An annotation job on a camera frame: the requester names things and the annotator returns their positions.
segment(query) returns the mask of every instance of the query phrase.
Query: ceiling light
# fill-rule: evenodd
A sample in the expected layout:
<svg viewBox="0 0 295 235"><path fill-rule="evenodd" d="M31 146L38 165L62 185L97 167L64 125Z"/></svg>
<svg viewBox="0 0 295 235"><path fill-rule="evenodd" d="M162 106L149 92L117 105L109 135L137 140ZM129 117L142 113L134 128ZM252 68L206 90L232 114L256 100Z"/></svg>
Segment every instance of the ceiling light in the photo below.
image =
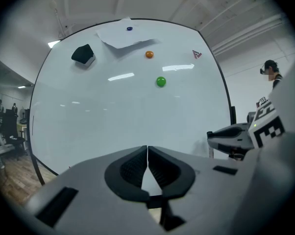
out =
<svg viewBox="0 0 295 235"><path fill-rule="evenodd" d="M58 42L60 42L60 40L58 40L58 41L54 41L54 42L50 42L50 43L48 43L48 45L49 45L50 48L53 48L53 46L54 46L55 44L57 44Z"/></svg>
<svg viewBox="0 0 295 235"><path fill-rule="evenodd" d="M184 70L184 69L193 69L195 65L189 64L189 65L171 65L171 66L165 66L163 67L163 71L177 71L177 70Z"/></svg>
<svg viewBox="0 0 295 235"><path fill-rule="evenodd" d="M114 76L114 77L109 78L108 81L127 78L127 77L131 77L131 76L134 76L134 74L133 73L128 73L128 74L124 74L124 75Z"/></svg>

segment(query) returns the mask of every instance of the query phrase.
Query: chair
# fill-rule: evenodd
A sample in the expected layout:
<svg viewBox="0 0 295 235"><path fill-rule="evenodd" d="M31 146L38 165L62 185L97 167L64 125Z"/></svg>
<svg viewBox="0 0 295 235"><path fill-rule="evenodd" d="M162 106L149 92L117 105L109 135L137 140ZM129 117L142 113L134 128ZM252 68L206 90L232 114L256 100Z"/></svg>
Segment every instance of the chair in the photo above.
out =
<svg viewBox="0 0 295 235"><path fill-rule="evenodd" d="M25 141L24 138L18 136L17 132L17 116L14 114L12 110L6 110L6 113L3 116L3 125L2 125L3 134L7 144L12 144L16 150L16 159L18 158L18 152L20 148L25 153L23 149L23 142Z"/></svg>

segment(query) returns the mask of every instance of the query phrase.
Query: wall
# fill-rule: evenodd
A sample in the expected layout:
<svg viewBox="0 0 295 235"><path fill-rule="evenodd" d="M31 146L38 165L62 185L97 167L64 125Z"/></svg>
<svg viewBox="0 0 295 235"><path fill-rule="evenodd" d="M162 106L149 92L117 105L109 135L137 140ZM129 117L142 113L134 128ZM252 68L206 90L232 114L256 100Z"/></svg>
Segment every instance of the wall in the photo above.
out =
<svg viewBox="0 0 295 235"><path fill-rule="evenodd" d="M49 42L58 40L50 0L19 0L0 25L0 61L31 83L46 58Z"/></svg>
<svg viewBox="0 0 295 235"><path fill-rule="evenodd" d="M0 85L0 99L4 109L11 109L14 103L18 107L17 121L23 117L20 110L30 108L31 95L32 88L18 89L15 86Z"/></svg>
<svg viewBox="0 0 295 235"><path fill-rule="evenodd" d="M268 98L272 82L260 74L266 60L278 63L284 76L295 60L295 32L282 25L252 38L220 55L217 60L225 76L231 104L236 107L237 122L246 122L256 102Z"/></svg>

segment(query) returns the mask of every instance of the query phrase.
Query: whiteboard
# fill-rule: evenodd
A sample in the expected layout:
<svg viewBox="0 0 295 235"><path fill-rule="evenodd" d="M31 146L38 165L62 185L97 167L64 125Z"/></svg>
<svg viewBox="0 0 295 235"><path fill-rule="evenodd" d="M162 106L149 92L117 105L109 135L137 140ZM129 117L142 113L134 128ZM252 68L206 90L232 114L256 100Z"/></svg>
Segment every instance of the whiteboard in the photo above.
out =
<svg viewBox="0 0 295 235"><path fill-rule="evenodd" d="M221 73L201 35L177 24L135 20L157 40L115 49L96 35L107 24L67 37L47 56L30 106L33 154L56 173L140 145L208 157L206 132L230 125L230 111ZM89 68L71 59L85 44L96 56ZM196 58L193 50L202 55ZM162 88L159 76L167 81Z"/></svg>

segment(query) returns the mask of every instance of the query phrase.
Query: white pipe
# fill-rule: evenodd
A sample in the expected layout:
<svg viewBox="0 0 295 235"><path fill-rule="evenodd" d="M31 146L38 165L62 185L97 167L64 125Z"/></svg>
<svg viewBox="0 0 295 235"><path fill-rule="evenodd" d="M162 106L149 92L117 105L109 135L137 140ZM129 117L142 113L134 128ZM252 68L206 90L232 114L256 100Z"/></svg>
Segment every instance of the white pipe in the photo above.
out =
<svg viewBox="0 0 295 235"><path fill-rule="evenodd" d="M59 19L59 16L58 16L58 12L57 12L57 8L56 8L57 3L56 3L55 0L52 0L52 1L55 3L54 13L55 13L55 16L56 16L56 19L57 19L58 26L60 28L61 34L63 35L63 38L65 38L66 34L64 32L63 26L61 25L61 22L60 22L60 19Z"/></svg>
<svg viewBox="0 0 295 235"><path fill-rule="evenodd" d="M212 50L214 51L214 50L228 44L229 42L234 41L235 39L237 39L237 38L251 32L251 31L253 31L255 29L258 29L258 28L260 28L260 27L262 27L262 26L264 26L266 24L269 24L269 23L274 22L276 20L282 20L284 18L284 16L285 16L284 14L278 14L278 15L272 16L270 18L267 18L267 19L265 19L263 21L260 21L260 22L258 22L256 24L254 24L254 25L252 25L252 26L250 26L250 27L248 27L248 28L246 28L246 29L232 35L231 37L229 37L226 40L220 42L219 44L213 46Z"/></svg>
<svg viewBox="0 0 295 235"><path fill-rule="evenodd" d="M241 35L240 37L237 37L236 39L234 39L232 41L227 42L226 44L224 44L224 45L222 45L222 46L220 46L218 48L214 48L213 51L219 51L221 49L227 48L228 46L230 46L230 45L232 45L232 44L234 44L234 43L236 43L238 41L249 38L250 36L253 36L253 35L257 34L258 32L263 32L264 30L266 30L268 28L271 28L271 27L273 27L275 25L279 25L281 23L282 23L282 20L276 20L274 22L263 25L263 26L261 26L259 28L256 28L256 29L246 33L246 34Z"/></svg>
<svg viewBox="0 0 295 235"><path fill-rule="evenodd" d="M282 22L279 23L279 24L273 25L273 26L270 27L270 28L266 28L266 29L264 29L263 31L259 31L259 32L255 33L254 35L248 36L247 38L249 38L249 39L254 38L254 37L256 37L256 36L258 36L258 35L260 35L260 34L262 34L262 33L265 33L266 31L269 31L269 30L272 30L272 29L274 29L274 28L276 28L276 27L278 27L278 26L281 26L282 24L284 24L284 23L286 23L286 22L287 22L287 21L282 21ZM233 44L232 44L231 46L229 46L228 48L222 48L222 49L220 49L220 50L218 50L218 51L214 51L214 55L215 55L215 56L220 55L220 54L222 54L222 53L224 53L224 52L226 52L226 51L228 51L228 50L234 48L235 46L237 46L237 45L239 45L239 44L245 42L245 41L247 40L247 38L244 38L244 39L241 40L241 41L237 41L237 42L233 43Z"/></svg>

